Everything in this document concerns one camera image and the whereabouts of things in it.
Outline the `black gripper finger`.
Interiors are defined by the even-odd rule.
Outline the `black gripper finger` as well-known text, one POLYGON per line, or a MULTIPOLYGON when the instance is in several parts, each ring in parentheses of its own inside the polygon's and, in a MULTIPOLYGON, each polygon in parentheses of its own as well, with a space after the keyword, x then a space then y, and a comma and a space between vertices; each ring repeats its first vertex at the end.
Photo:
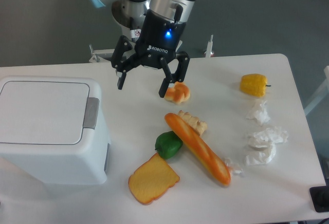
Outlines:
POLYGON ((141 60, 138 59, 134 46, 135 44, 128 37, 121 35, 112 54, 111 64, 116 70, 119 90, 123 88, 127 72, 141 65, 141 60))
POLYGON ((187 73, 187 69, 190 62, 190 57, 188 54, 184 51, 178 53, 176 56, 176 60, 178 60, 177 69, 174 73, 171 73, 168 62, 165 59, 165 57, 160 57, 159 62, 160 66, 162 67, 165 78, 163 79, 163 82, 161 84, 161 87, 159 89, 159 96, 163 98, 167 92, 167 89, 169 86, 172 86, 172 84, 175 84, 176 82, 183 82, 187 73))

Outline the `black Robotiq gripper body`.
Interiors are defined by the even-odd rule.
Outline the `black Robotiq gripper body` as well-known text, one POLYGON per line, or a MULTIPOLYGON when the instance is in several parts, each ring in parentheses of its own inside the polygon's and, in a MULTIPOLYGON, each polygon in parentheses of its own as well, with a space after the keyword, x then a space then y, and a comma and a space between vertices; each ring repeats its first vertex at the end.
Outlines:
POLYGON ((148 10, 139 39, 135 44, 133 59, 140 65, 161 69, 160 59, 170 62, 186 23, 174 23, 148 10))

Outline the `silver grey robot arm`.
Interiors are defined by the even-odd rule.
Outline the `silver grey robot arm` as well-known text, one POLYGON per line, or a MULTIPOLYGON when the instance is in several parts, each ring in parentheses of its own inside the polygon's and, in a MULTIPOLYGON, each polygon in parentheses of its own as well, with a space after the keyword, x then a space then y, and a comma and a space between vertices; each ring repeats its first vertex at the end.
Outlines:
POLYGON ((161 69, 164 80, 161 97, 176 82, 182 82, 190 58, 179 51, 180 38, 196 0, 91 0, 97 8, 109 6, 122 34, 110 52, 93 52, 110 61, 118 76, 117 86, 124 85, 126 74, 144 66, 161 69))

